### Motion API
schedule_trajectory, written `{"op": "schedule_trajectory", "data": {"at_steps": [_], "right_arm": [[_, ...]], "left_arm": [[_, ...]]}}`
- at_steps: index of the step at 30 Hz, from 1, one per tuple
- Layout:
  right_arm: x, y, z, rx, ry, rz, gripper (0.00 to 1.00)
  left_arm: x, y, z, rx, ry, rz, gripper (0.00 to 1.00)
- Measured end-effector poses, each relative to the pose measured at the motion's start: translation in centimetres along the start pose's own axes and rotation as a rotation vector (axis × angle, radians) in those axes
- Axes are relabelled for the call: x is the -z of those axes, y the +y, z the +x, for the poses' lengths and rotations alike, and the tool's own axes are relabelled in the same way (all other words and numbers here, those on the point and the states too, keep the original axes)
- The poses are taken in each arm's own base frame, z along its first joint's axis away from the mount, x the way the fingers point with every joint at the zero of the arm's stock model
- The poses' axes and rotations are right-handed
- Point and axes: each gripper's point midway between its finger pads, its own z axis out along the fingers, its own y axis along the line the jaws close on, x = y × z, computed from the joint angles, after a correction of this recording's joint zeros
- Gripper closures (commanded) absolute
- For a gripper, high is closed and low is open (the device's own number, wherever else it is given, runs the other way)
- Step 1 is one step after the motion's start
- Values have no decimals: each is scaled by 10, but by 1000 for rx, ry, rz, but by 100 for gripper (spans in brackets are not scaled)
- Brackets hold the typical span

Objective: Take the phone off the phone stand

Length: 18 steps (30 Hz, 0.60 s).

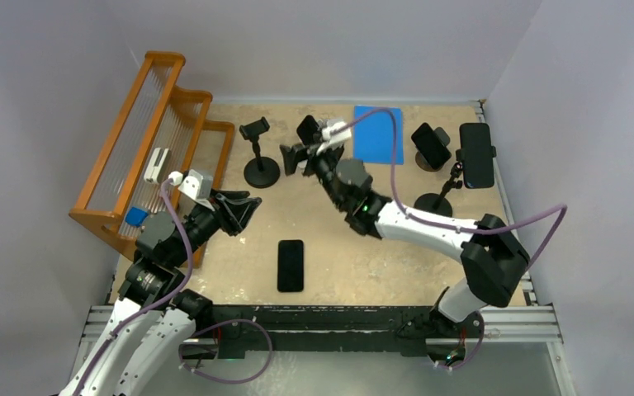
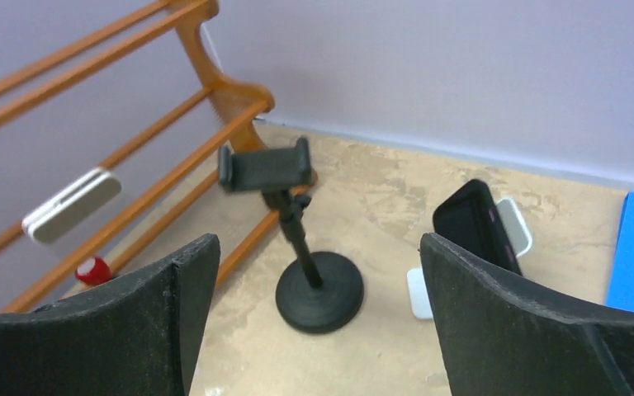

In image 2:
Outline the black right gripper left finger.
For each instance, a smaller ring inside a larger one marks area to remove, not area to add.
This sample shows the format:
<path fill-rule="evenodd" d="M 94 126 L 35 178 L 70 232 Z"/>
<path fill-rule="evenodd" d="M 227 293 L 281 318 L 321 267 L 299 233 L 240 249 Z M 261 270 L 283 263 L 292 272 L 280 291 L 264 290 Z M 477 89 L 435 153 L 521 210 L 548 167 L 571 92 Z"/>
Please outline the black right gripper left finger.
<path fill-rule="evenodd" d="M 206 234 L 30 313 L 0 314 L 0 395 L 187 395 L 220 263 Z"/>

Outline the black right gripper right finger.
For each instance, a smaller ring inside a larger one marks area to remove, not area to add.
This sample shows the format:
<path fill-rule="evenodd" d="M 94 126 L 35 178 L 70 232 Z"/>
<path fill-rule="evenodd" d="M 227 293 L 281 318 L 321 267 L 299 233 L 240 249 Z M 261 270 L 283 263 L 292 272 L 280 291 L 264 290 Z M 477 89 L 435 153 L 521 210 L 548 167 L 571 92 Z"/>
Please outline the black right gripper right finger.
<path fill-rule="evenodd" d="M 634 395 L 634 313 L 488 263 L 435 233 L 420 260 L 454 395 Z"/>

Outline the black phone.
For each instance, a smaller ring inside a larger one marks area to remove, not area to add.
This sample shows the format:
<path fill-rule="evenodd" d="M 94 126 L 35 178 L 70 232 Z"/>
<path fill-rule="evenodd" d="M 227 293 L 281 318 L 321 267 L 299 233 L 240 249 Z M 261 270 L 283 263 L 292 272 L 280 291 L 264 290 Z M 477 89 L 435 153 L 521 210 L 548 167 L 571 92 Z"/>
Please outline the black phone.
<path fill-rule="evenodd" d="M 488 185 L 471 179 L 433 212 L 433 230 L 473 255 L 521 275 Z"/>

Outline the black round-base phone stand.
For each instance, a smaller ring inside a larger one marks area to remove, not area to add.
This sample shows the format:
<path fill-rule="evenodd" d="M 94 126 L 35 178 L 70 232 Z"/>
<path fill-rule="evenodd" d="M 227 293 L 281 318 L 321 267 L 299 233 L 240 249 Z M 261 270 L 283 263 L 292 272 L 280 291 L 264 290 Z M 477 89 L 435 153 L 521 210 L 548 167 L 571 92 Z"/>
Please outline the black round-base phone stand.
<path fill-rule="evenodd" d="M 295 252 L 296 259 L 282 272 L 275 293 L 284 321 L 308 334 L 334 332 L 351 322 L 365 296 L 362 273 L 348 257 L 309 249 L 302 218 L 311 198 L 293 192 L 316 179 L 309 140 L 300 137 L 291 147 L 243 153 L 222 146 L 218 175 L 229 194 L 260 192 Z"/>

